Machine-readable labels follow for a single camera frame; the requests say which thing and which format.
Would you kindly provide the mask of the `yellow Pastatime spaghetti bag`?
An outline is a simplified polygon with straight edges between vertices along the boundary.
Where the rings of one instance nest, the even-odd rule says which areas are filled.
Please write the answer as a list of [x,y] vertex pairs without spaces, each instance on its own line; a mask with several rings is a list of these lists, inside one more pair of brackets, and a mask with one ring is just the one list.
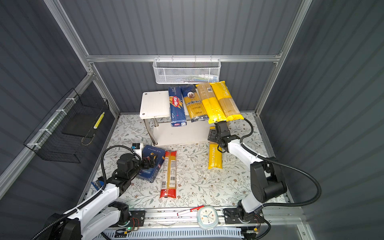
[[210,141],[208,170],[211,170],[213,168],[217,168],[217,169],[223,168],[221,151],[222,151],[222,148],[219,146],[219,144]]

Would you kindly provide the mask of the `blue rigatoni pasta box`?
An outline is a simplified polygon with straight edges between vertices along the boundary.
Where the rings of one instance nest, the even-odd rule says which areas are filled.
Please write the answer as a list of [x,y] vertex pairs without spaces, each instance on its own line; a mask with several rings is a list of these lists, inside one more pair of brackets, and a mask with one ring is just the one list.
[[144,160],[149,160],[150,167],[148,169],[140,170],[137,177],[142,180],[149,181],[153,183],[160,171],[161,166],[165,160],[166,151],[157,147],[150,145],[145,145],[142,148],[142,158]]

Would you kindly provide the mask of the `blue yellow spaghetti bag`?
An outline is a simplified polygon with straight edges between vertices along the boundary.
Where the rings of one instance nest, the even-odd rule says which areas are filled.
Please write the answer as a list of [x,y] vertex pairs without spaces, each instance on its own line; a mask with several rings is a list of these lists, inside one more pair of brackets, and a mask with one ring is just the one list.
[[209,119],[202,101],[194,85],[181,86],[181,92],[187,107],[191,122],[207,121]]

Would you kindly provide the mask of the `blue spaghetti box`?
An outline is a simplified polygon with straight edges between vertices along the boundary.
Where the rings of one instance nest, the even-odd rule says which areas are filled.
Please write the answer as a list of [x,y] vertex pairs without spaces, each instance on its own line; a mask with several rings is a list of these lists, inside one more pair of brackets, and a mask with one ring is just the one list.
[[183,95],[180,87],[168,87],[170,116],[172,127],[184,127],[187,118],[184,110]]

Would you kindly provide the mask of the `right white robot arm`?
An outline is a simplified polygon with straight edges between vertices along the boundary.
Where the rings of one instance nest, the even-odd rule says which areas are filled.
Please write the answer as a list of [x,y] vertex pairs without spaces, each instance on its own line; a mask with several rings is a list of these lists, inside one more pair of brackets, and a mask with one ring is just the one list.
[[[322,188],[319,183],[309,173],[281,163],[274,157],[265,157],[246,145],[244,140],[254,133],[252,123],[245,119],[250,125],[250,133],[239,137],[230,132],[227,122],[215,123],[215,128],[210,130],[208,140],[218,144],[221,153],[229,153],[243,162],[250,171],[251,192],[239,201],[234,214],[224,211],[226,217],[234,216],[242,223],[250,222],[253,215],[260,213],[266,207],[303,207],[311,205],[320,199]],[[282,168],[293,170],[308,178],[316,187],[315,195],[309,200],[298,203],[269,203],[272,198],[276,198],[288,191],[285,175]]]

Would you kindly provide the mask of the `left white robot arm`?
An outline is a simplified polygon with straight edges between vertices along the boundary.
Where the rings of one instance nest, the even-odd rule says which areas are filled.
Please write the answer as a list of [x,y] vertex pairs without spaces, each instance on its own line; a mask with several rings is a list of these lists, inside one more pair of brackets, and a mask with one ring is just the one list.
[[117,169],[107,178],[105,155],[114,149],[111,146],[101,155],[103,186],[91,197],[67,212],[53,214],[48,223],[33,236],[34,240],[92,240],[104,235],[104,230],[118,225],[126,227],[137,221],[131,214],[129,205],[117,199],[131,186],[132,180],[141,170],[156,167],[157,155],[142,157],[132,148],[126,147],[128,153],[117,161]]

